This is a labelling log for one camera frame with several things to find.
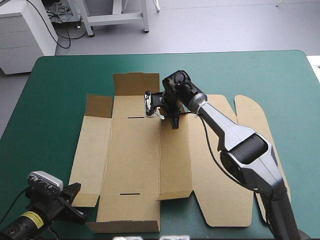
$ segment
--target cable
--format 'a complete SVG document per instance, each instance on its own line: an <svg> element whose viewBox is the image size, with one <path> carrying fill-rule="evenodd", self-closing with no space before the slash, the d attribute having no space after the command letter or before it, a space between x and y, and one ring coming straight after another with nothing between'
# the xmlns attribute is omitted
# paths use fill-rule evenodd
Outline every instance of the cable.
<svg viewBox="0 0 320 240"><path fill-rule="evenodd" d="M9 209L6 211L6 213L4 214L4 216L2 217L2 219L0 220L0 225L4 222L5 218L7 217L7 215L9 214L10 210L13 208L13 206L15 205L16 201L20 198L20 196L26 192L28 189L30 189L31 187L28 186L27 188L25 188L22 192L20 192L18 194L18 196L16 196L16 198L14 199L14 201L12 202L11 206L9 207Z"/></svg>
<svg viewBox="0 0 320 240"><path fill-rule="evenodd" d="M61 240L59 234L56 232L56 230L54 230L54 228L52 226L50 226L48 229L55 236L56 240Z"/></svg>
<svg viewBox="0 0 320 240"><path fill-rule="evenodd" d="M81 36L78 36L78 37L65 37L65 36L62 36L60 34L57 33L57 35L63 39L70 39L70 40L75 40L75 39L80 39L82 37L84 37L85 35L87 34L87 31L84 32L84 34L82 34Z"/></svg>
<svg viewBox="0 0 320 240"><path fill-rule="evenodd" d="M26 0L26 1L27 1L28 3L30 3L30 4L33 6L33 8L37 11L37 13L40 15L42 21L44 22L44 25L46 26L46 29L48 30L50 36L51 36L52 39L55 41L55 43L56 43L59 47L61 47L61 48L63 48L63 49L68 49L68 48L70 48L70 46L71 46L71 39L69 39L69 45L68 45L68 46L62 46L62 45L60 45L60 44L58 43L58 41L57 41L57 40L54 38L54 36L52 35L52 33L51 33L51 31L50 31L50 29L49 29L46 21L45 21L44 18L42 17L42 15L41 15L41 13L39 12L39 10L37 9L37 7L36 7L32 2L30 2L29 0Z"/></svg>
<svg viewBox="0 0 320 240"><path fill-rule="evenodd" d="M51 14L49 16L49 18L56 18L56 17L59 17L58 15L54 14L53 12L50 12L50 11L47 11L46 12L47 14ZM76 40L76 39L80 39L82 37L84 37L86 34L87 34L87 31L84 32L84 34L82 34L81 36L77 36L77 37L65 37L65 36L62 36L58 33L56 33L59 37L63 38L63 39L68 39L68 40Z"/></svg>

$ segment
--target white drawer cabinet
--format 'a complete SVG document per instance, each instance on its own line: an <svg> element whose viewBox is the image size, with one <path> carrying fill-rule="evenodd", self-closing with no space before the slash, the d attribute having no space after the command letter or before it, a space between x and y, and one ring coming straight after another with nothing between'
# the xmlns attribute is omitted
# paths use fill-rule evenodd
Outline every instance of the white drawer cabinet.
<svg viewBox="0 0 320 240"><path fill-rule="evenodd" d="M31 2L58 40L41 0ZM36 60L55 55L56 47L46 25L30 3L11 0L0 6L0 68L5 74L31 72Z"/></svg>

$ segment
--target yellow label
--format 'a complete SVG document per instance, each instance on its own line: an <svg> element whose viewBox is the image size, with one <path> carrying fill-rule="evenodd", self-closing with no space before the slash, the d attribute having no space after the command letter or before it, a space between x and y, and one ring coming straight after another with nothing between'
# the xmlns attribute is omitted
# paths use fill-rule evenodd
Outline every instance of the yellow label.
<svg viewBox="0 0 320 240"><path fill-rule="evenodd" d="M38 229L44 225L44 221L41 219L41 217L33 211L26 211L21 216L31 219Z"/></svg>

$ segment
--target cardboard box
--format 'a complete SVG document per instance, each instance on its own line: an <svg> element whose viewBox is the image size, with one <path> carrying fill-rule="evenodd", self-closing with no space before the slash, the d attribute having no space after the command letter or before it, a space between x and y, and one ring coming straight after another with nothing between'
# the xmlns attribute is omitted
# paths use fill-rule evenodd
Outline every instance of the cardboard box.
<svg viewBox="0 0 320 240"><path fill-rule="evenodd" d="M87 96L69 181L81 183L75 207L94 207L100 197L96 222L87 223L90 229L159 232L160 201L188 198L192 191L209 226L249 226L253 193L214 164L201 121L182 115L179 129L172 130L169 119L145 117L144 93L159 92L159 74L114 74L113 81L114 102ZM237 122L224 96L208 95L208 101ZM219 159L218 137L209 131L209 138Z"/></svg>

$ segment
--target cardboard panel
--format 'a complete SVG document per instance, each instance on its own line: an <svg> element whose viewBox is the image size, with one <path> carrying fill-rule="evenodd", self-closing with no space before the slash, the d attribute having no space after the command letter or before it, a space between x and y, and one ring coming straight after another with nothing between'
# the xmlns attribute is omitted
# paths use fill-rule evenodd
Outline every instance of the cardboard panel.
<svg viewBox="0 0 320 240"><path fill-rule="evenodd" d="M75 199L73 200L72 206L94 208L98 202L99 196L100 194L78 193Z"/></svg>
<svg viewBox="0 0 320 240"><path fill-rule="evenodd" d="M272 143L275 157L278 163L278 168L282 174L284 184L287 188L289 199L291 199L290 188L286 179L285 172L282 168L281 161L264 110L258 103L256 103L254 100L247 96L237 95L234 98L234 102L236 107L236 117L238 124L254 129L257 133L261 134L269 142ZM259 194L256 194L256 197L258 199L258 204L262 217L264 221L266 221L266 211L262 203L261 197Z"/></svg>
<svg viewBox="0 0 320 240"><path fill-rule="evenodd" d="M186 198L192 191L187 116L182 115L179 129L172 130L169 118L161 121L161 162L159 199Z"/></svg>
<svg viewBox="0 0 320 240"><path fill-rule="evenodd" d="M145 117L145 96L115 96L112 118Z"/></svg>
<svg viewBox="0 0 320 240"><path fill-rule="evenodd" d="M208 102L235 123L237 118L223 95L208 95ZM252 222L253 192L230 180L214 163L199 118L187 116L192 185L206 223L211 227L247 227ZM207 126L211 148L217 152L218 137Z"/></svg>
<svg viewBox="0 0 320 240"><path fill-rule="evenodd" d="M160 230L160 202L157 201L158 196L158 194L104 194L100 197L96 221L112 223L110 226L114 226L115 222L118 222L118 224L127 221L131 223L139 222L140 225L152 229L152 232L158 232ZM151 221L151 227L145 221ZM114 233L118 232L118 229L110 229L110 231Z"/></svg>
<svg viewBox="0 0 320 240"><path fill-rule="evenodd" d="M88 94L85 116L111 118L113 99L110 96Z"/></svg>
<svg viewBox="0 0 320 240"><path fill-rule="evenodd" d="M92 207L97 203L105 171L111 122L111 118L83 118L69 180L69 184L81 183L73 206Z"/></svg>
<svg viewBox="0 0 320 240"><path fill-rule="evenodd" d="M119 118L112 122L102 194L159 194L159 118Z"/></svg>
<svg viewBox="0 0 320 240"><path fill-rule="evenodd" d="M129 72L113 74L116 96L144 96L160 91L159 73Z"/></svg>

